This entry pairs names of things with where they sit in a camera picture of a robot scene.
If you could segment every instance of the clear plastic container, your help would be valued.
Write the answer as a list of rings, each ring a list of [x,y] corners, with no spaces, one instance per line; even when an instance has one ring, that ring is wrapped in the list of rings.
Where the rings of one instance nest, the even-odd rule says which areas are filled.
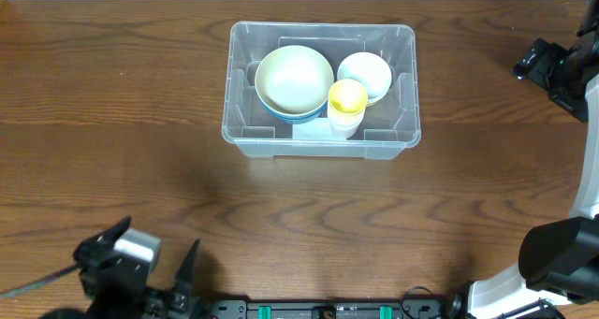
[[[301,45],[322,53],[337,74],[341,61],[366,51],[387,61],[391,87],[366,108],[358,131],[349,139],[327,130],[327,111],[304,123],[285,123],[266,111],[254,86],[256,69],[271,51]],[[401,24],[322,24],[238,22],[231,29],[223,138],[249,157],[275,155],[354,156],[393,159],[420,141],[420,114],[414,31]]]

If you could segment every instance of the white bowl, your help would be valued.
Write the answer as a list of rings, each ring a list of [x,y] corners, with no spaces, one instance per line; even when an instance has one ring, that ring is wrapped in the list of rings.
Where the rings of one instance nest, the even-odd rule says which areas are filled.
[[[391,68],[381,57],[370,52],[349,55],[339,65],[337,80],[357,80],[368,92],[370,106],[381,100],[391,86]]]
[[[309,116],[323,108],[335,81],[327,59],[310,48],[279,48],[262,60],[255,85],[262,103],[290,119]]]

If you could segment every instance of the stacked cup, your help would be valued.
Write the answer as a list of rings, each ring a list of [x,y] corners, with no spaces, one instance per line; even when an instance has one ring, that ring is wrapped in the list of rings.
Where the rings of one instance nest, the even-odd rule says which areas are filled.
[[[364,119],[367,102],[368,92],[359,81],[338,80],[335,82],[329,90],[327,107],[333,135],[344,138],[353,136]]]

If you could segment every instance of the blue bowl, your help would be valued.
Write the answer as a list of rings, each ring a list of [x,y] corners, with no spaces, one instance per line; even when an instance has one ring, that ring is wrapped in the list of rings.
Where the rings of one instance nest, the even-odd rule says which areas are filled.
[[[318,118],[318,116],[320,115],[320,113],[322,112],[323,109],[325,109],[325,107],[327,106],[327,102],[325,102],[320,108],[318,108],[315,112],[312,112],[311,114],[305,115],[305,116],[300,116],[298,118],[288,118],[288,117],[283,117],[280,116],[279,114],[277,114],[275,111],[273,111],[272,109],[270,109],[266,104],[264,104],[264,102],[262,101],[262,99],[260,99],[260,102],[262,102],[262,106],[270,113],[272,114],[274,117],[286,122],[286,123],[291,123],[291,124],[299,124],[299,123],[308,123],[316,118]]]

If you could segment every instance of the wooden table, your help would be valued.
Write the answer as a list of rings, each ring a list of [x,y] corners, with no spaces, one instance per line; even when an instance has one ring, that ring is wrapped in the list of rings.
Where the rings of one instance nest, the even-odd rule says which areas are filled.
[[[511,66],[570,46],[584,0],[9,0],[0,13],[0,289],[71,263],[132,215],[169,286],[201,238],[197,292],[277,298],[446,293],[517,260],[567,216],[586,128]],[[405,23],[422,140],[394,161],[251,160],[221,137],[231,26]],[[85,308],[75,275],[0,318]],[[597,305],[563,308],[593,317]]]

